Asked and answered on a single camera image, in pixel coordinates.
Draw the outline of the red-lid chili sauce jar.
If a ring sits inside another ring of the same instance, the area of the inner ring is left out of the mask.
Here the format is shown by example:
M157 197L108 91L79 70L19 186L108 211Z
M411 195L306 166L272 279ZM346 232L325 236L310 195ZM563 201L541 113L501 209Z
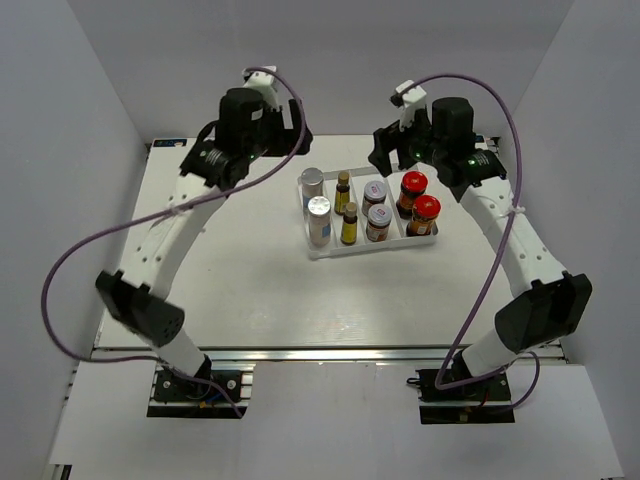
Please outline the red-lid chili sauce jar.
M426 175L420 171L408 171L402 177L396 208L401 218L411 217L415 200L423 195L428 186Z

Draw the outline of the silver-lid salt jar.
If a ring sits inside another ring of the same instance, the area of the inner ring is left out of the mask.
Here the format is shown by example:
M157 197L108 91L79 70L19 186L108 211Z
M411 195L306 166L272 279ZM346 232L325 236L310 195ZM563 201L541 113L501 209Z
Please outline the silver-lid salt jar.
M302 172L300 180L303 211L307 213L310 200L323 195L324 175L318 168L310 167Z
M324 247L332 234L330 201L325 196L312 197L307 211L309 240L315 247Z

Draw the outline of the white-lid sauce jar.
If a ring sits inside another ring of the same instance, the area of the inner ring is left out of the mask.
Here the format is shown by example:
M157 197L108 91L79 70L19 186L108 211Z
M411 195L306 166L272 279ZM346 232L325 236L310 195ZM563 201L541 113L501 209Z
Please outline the white-lid sauce jar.
M369 210L375 205L384 203L386 197L387 187L383 181L372 180L367 182L363 190L362 214L367 217Z
M372 205L367 212L366 236L371 242L387 239L393 214L384 203Z

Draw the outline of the yellow bottle front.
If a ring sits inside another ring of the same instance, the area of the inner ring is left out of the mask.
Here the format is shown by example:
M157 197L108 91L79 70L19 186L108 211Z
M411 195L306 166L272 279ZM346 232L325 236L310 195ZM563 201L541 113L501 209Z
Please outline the yellow bottle front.
M334 212L343 215L346 205L350 202L350 174L348 171L340 171L334 197Z

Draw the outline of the yellow bottle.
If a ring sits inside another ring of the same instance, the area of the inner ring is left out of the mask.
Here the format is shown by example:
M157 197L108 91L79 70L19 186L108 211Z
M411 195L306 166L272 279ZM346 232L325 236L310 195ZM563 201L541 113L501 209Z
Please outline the yellow bottle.
M350 174L348 171L340 171L334 197L334 212L343 215L346 205L350 202Z
M341 228L340 241L344 245L353 245L357 240L358 219L357 205L354 202L348 202L345 205L343 213L343 223Z

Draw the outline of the silver-lid salt jar front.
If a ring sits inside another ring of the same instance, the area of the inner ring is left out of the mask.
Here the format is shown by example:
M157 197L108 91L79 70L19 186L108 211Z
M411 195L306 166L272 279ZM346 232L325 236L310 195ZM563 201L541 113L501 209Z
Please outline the silver-lid salt jar front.
M312 197L307 211L309 240L315 247L324 247L332 234L330 201L325 196Z

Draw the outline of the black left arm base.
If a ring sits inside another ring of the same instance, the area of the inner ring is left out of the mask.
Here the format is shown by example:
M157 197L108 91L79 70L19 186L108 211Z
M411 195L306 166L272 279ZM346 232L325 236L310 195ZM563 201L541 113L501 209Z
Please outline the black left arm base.
M246 412L253 385L253 364L213 363L211 380L225 391L191 385L166 368L154 373L146 416L165 419L232 419Z

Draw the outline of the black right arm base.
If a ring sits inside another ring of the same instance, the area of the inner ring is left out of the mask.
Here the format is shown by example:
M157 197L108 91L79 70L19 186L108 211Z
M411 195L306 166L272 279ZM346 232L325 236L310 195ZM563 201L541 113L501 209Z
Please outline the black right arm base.
M471 385L438 390L437 369L416 370L406 385L418 393L422 425L512 424L515 415L511 390L504 373Z

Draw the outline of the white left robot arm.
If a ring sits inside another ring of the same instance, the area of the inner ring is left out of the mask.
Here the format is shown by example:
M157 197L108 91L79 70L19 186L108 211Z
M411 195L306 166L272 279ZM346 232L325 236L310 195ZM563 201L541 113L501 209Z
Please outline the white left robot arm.
M255 88L226 92L219 114L199 132L182 160L167 212L156 219L130 259L114 273L101 272L96 289L111 317L135 334L177 376L177 387L199 399L211 387L211 362L189 338L183 309L167 298L178 270L212 215L259 157L305 154L311 135L296 99L292 125L282 109Z

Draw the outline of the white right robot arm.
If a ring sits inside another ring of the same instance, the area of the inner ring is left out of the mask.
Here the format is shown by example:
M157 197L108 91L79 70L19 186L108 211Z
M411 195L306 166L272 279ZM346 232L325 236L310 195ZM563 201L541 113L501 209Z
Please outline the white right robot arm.
M399 120L377 129L368 160L387 177L395 152L399 167L424 163L474 219L509 281L511 301L480 340L448 357L436 378L440 390L472 399L522 353L572 334L592 293L584 274L572 275L544 245L525 213L513 206L507 171L491 151L476 145L474 110L467 99L441 98L428 105L395 94Z

